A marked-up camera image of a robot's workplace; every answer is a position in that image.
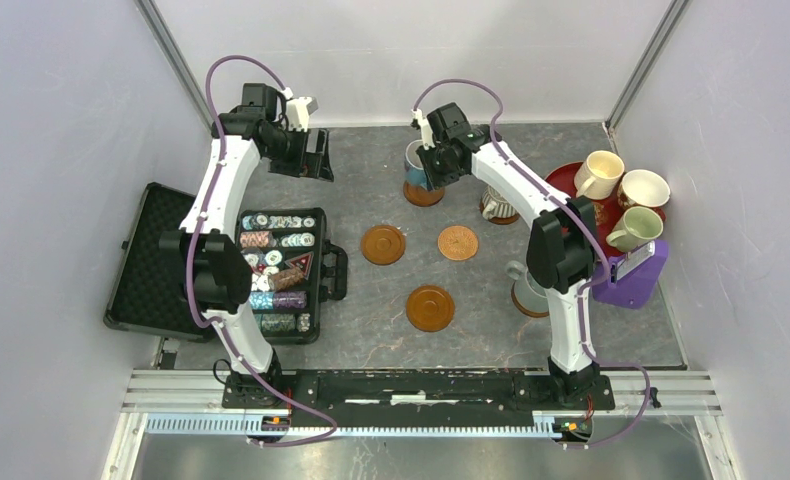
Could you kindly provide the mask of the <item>blue patterned mug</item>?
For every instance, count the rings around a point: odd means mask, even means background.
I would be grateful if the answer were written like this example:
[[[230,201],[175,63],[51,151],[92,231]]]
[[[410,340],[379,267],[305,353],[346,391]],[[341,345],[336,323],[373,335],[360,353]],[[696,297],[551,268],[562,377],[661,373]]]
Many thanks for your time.
[[[410,142],[405,149],[405,180],[412,187],[421,188],[425,191],[432,191],[433,188],[428,183],[419,151],[423,148],[423,141],[420,139]]]

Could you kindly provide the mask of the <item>grey ribbed mug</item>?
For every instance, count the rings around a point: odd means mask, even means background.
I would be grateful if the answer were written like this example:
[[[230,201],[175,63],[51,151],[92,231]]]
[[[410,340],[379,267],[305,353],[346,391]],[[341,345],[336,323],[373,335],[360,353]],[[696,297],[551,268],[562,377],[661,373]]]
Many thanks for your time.
[[[500,192],[489,185],[485,187],[482,194],[480,211],[485,220],[499,225],[514,223],[520,217]]]

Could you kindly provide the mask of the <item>woven light brown coaster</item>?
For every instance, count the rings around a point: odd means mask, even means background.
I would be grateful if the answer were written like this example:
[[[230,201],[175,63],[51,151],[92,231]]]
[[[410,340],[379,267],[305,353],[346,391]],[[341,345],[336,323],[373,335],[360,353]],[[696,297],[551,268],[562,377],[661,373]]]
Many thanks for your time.
[[[437,238],[440,253],[452,261],[465,261],[474,257],[479,250],[479,239],[475,232],[462,225],[445,228]]]

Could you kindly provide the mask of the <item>cream mug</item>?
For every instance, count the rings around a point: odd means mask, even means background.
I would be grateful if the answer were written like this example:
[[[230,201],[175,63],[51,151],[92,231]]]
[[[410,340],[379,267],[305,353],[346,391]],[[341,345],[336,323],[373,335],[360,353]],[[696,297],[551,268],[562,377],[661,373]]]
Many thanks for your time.
[[[625,173],[625,163],[617,154],[598,150],[590,153],[574,176],[576,197],[605,200]]]

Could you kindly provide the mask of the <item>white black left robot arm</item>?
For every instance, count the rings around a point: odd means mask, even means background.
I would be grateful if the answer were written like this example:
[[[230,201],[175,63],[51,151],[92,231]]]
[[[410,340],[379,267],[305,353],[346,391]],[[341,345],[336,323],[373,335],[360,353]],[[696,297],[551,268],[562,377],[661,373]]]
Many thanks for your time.
[[[247,394],[266,408],[283,399],[285,381],[248,304],[252,269],[236,243],[237,220],[262,162],[274,174],[333,180],[329,132],[310,125],[317,109],[316,98],[295,96],[289,88],[245,84],[239,105],[213,113],[211,153],[194,203],[159,240],[193,321],[217,333],[231,370],[249,378]]]

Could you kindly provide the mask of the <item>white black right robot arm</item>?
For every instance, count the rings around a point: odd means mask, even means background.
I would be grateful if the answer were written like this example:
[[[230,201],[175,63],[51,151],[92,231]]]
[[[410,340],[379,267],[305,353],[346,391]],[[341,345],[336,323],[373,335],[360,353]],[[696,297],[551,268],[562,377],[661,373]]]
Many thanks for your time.
[[[430,188],[472,175],[497,190],[528,222],[527,275],[542,287],[551,321],[548,392],[573,408],[596,386],[600,368],[590,340],[589,294],[597,259],[593,203],[571,197],[527,167],[488,125],[472,125],[455,103],[412,111],[417,149]]]

